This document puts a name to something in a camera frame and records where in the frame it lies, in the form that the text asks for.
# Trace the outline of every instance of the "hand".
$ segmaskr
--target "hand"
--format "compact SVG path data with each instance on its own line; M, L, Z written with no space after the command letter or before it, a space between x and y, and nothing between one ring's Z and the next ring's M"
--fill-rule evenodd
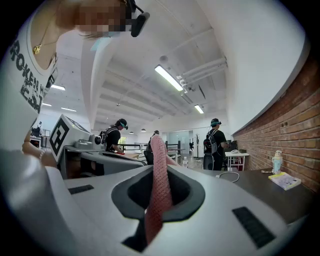
M22 151L26 155L31 155L39 159L42 150L32 145L30 142L25 142L22 145ZM57 163L51 152L45 152L42 156L41 163L44 166L57 168Z
M50 166L57 168L57 162L54 158L54 155L51 152L45 152L42 156L41 163L44 166Z

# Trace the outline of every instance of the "black cap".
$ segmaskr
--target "black cap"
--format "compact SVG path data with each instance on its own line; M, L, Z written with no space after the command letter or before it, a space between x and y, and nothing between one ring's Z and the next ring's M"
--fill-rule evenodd
M124 126L127 126L127 121L126 121L125 119L121 118L121 119L119 119L119 121L120 121L121 123L123 123Z

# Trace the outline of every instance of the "yellow book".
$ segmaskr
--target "yellow book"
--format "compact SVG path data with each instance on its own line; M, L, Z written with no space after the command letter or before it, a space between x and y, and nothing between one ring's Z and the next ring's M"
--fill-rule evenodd
M301 184L301 179L292 177L283 171L279 174L271 175L268 178L286 191Z

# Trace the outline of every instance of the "brick wall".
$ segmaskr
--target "brick wall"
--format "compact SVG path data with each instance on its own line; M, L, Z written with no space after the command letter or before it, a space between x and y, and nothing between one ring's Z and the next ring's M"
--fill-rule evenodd
M272 157L281 150L281 170L316 192L320 188L319 63L310 55L285 94L233 138L238 149L250 154L245 170L272 167Z

